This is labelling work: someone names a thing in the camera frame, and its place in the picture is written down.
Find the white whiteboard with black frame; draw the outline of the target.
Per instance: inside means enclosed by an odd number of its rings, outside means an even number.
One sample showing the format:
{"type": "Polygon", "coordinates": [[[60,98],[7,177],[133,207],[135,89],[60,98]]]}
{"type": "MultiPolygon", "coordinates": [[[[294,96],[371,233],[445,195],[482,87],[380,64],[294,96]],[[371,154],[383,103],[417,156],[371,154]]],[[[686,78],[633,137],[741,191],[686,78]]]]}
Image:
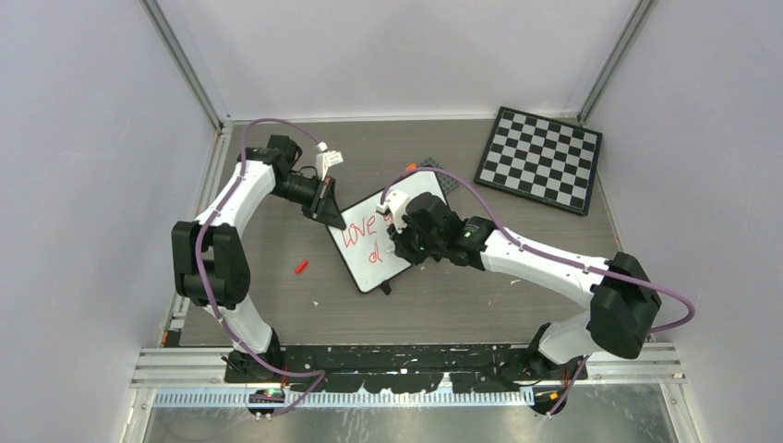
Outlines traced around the white whiteboard with black frame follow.
{"type": "Polygon", "coordinates": [[[339,259],[360,293],[392,291],[392,279],[411,268],[411,264],[394,255],[394,244],[387,233],[383,216],[376,212],[382,190],[378,189],[342,210],[346,228],[327,228],[339,259]]]}

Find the red marker cap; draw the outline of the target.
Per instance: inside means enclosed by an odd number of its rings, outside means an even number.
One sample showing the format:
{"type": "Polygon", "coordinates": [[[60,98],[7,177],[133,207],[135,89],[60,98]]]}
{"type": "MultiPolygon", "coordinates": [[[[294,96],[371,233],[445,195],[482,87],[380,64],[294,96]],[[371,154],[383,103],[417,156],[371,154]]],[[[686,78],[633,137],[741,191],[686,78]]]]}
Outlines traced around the red marker cap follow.
{"type": "Polygon", "coordinates": [[[295,273],[296,273],[296,274],[300,274],[300,273],[302,273],[302,272],[303,272],[303,271],[304,271],[304,270],[307,268],[308,264],[309,264],[309,261],[308,261],[308,260],[303,260],[303,261],[302,261],[302,262],[301,262],[301,263],[300,263],[300,264],[299,264],[299,265],[298,265],[298,266],[295,268],[295,273]]]}

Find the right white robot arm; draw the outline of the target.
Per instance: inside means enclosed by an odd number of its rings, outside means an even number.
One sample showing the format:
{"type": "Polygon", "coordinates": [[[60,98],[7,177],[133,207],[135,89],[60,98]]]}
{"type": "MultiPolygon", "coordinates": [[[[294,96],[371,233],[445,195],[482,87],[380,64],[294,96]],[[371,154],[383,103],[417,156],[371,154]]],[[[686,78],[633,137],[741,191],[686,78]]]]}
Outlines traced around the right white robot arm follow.
{"type": "Polygon", "coordinates": [[[453,265],[508,274],[566,296],[583,313],[543,324],[523,352],[522,364],[551,378],[575,358],[607,352],[639,356],[661,299],[646,287],[635,257],[583,257],[543,245],[482,217],[460,218],[430,192],[414,198],[392,190],[376,206],[387,222],[393,252],[417,265],[431,258],[453,265]]]}

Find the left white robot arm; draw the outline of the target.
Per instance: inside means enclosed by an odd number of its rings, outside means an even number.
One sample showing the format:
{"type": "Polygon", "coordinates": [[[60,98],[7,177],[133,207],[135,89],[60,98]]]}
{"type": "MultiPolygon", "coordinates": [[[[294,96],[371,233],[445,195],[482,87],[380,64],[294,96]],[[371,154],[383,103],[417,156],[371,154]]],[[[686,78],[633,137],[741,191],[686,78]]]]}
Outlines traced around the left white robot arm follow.
{"type": "Polygon", "coordinates": [[[249,372],[262,382],[282,373],[283,354],[275,329],[250,298],[242,234],[268,196],[295,203],[309,220],[345,229],[336,181],[329,174],[343,155],[324,142],[316,148],[312,176],[295,167],[303,151],[287,136],[272,135],[263,148],[243,149],[216,199],[194,221],[179,221],[172,229],[177,294],[212,315],[232,341],[232,356],[247,361],[249,372]]]}

